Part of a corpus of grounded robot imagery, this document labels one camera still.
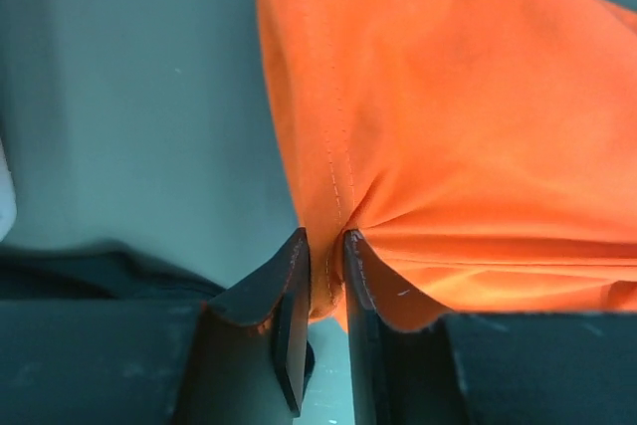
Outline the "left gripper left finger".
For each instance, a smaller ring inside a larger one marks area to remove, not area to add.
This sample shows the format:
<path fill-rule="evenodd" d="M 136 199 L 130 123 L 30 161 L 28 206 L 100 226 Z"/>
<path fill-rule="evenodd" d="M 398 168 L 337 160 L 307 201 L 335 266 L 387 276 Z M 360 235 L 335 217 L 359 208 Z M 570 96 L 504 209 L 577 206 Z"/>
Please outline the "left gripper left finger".
<path fill-rule="evenodd" d="M 201 311 L 176 424 L 290 424 L 314 351 L 308 342 L 310 252 L 297 229 L 275 255 Z"/>

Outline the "orange t shirt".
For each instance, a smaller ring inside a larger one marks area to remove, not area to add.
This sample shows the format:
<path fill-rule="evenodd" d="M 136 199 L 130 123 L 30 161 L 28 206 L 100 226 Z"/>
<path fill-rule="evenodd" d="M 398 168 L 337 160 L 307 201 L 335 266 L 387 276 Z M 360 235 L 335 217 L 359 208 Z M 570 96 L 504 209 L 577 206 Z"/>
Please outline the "orange t shirt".
<path fill-rule="evenodd" d="M 609 0 L 256 0 L 276 136 L 345 322 L 359 231 L 431 313 L 634 311 L 636 15 Z"/>

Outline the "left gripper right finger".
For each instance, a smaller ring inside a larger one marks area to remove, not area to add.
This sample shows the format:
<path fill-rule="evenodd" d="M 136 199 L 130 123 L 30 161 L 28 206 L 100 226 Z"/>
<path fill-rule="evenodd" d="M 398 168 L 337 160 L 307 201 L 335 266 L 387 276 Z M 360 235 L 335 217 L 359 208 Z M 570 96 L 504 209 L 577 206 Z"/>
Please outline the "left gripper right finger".
<path fill-rule="evenodd" d="M 356 423 L 469 423 L 438 304 L 383 263 L 358 231 L 345 234 L 343 258 Z"/>

